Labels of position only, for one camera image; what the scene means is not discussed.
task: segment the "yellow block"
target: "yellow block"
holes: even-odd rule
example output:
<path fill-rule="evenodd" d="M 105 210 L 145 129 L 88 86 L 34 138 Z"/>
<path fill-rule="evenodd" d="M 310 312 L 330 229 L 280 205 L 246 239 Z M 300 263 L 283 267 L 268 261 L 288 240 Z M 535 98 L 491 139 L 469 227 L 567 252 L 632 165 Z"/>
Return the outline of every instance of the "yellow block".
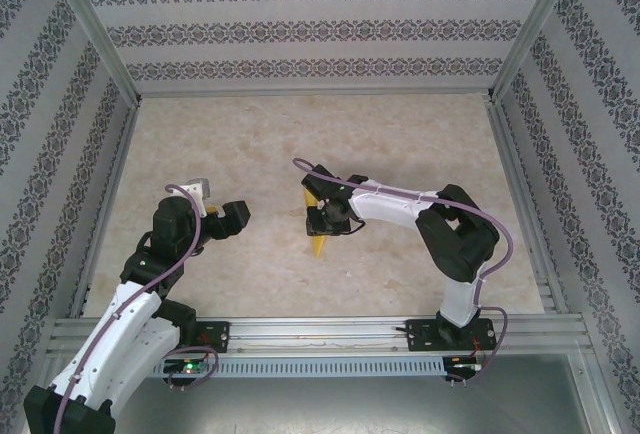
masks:
<path fill-rule="evenodd" d="M 318 205 L 318 201 L 315 197 L 311 195 L 309 191 L 304 190 L 304 203 L 307 207 L 316 207 Z M 320 257 L 320 253 L 322 252 L 322 246 L 324 246 L 324 240 L 327 236 L 313 236 L 311 238 L 311 242 L 313 243 L 313 253 L 316 256 L 316 259 Z"/>

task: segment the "striped wallpaper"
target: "striped wallpaper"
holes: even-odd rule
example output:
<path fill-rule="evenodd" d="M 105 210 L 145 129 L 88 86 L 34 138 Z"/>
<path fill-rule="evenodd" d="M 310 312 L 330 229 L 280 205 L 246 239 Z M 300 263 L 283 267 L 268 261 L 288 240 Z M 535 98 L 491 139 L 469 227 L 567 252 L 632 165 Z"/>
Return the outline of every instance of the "striped wallpaper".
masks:
<path fill-rule="evenodd" d="M 66 317 L 129 105 L 67 0 L 0 0 L 0 432 Z"/>
<path fill-rule="evenodd" d="M 503 108 L 622 432 L 640 432 L 640 0 L 558 0 Z"/>
<path fill-rule="evenodd" d="M 141 93 L 488 88 L 535 0 L 91 0 Z"/>

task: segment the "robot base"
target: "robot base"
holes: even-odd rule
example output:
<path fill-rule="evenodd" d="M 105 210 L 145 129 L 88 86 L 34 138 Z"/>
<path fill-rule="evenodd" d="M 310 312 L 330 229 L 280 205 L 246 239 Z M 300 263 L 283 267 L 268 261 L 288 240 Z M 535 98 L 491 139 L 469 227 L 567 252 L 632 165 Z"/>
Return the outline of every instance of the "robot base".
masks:
<path fill-rule="evenodd" d="M 496 347 L 491 319 L 481 319 L 479 312 L 465 327 L 457 327 L 436 315 L 436 319 L 408 319 L 405 322 L 411 352 L 475 351 L 490 353 Z"/>

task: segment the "beige marble surface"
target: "beige marble surface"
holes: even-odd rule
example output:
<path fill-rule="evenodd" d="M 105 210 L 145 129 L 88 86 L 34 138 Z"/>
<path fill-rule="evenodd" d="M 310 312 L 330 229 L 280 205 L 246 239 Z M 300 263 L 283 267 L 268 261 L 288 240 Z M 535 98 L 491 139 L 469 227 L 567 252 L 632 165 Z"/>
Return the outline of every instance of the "beige marble surface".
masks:
<path fill-rule="evenodd" d="M 414 231 L 372 221 L 327 239 L 314 258 L 294 156 L 343 178 L 416 190 L 461 185 L 515 237 L 513 260 L 491 276 L 482 302 L 543 312 L 482 98 L 469 94 L 145 99 L 85 315 L 104 311 L 164 185 L 194 177 L 210 179 L 209 203 L 244 199 L 251 210 L 247 228 L 207 244 L 171 291 L 198 315 L 435 313 L 444 276 Z"/>

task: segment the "robotic arm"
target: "robotic arm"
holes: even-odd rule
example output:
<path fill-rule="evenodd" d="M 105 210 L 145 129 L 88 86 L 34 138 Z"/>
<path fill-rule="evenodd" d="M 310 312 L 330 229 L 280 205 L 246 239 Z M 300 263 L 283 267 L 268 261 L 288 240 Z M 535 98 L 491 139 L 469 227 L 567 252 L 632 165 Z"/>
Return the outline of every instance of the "robotic arm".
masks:
<path fill-rule="evenodd" d="M 378 219 L 416 230 L 422 236 L 436 266 L 447 277 L 445 294 L 438 312 L 438 332 L 451 348 L 456 347 L 470 332 L 478 318 L 474 302 L 478 276 L 494 252 L 500 236 L 487 220 L 441 204 L 411 200 L 390 194 L 388 186 L 353 175 L 348 182 L 362 189 L 339 185 L 320 179 L 313 173 L 331 177 L 331 173 L 318 164 L 302 181 L 302 185 L 322 207 L 307 208 L 307 234 L 309 236 L 352 234 L 351 221 L 360 223 Z M 393 188 L 395 192 L 412 191 Z M 459 186 L 449 184 L 442 191 L 424 192 L 424 197 L 437 197 L 459 202 L 473 208 L 478 206 Z M 449 223 L 457 221 L 454 228 Z"/>
<path fill-rule="evenodd" d="M 209 197 L 206 179 L 194 179 L 180 186 L 195 200 L 198 212 L 177 190 L 160 201 L 153 216 L 153 229 L 145 233 L 136 252 L 125 263 L 122 283 L 106 312 L 83 347 L 48 389 L 34 386 L 24 401 L 32 434 L 53 432 L 62 396 L 75 383 L 64 412 L 62 433 L 111 434 L 126 401 L 148 373 L 177 346 L 196 346 L 195 309 L 167 300 L 184 267 L 139 295 L 118 314 L 118 308 L 147 283 L 157 279 L 188 253 L 196 234 L 195 215 L 201 229 L 192 256 L 200 254 L 211 239 L 239 234 L 249 221 L 244 201 L 223 206 L 220 217 L 215 208 L 205 208 Z M 96 342 L 97 333 L 112 318 L 106 333 Z M 87 350 L 91 351 L 81 374 L 74 372 Z"/>

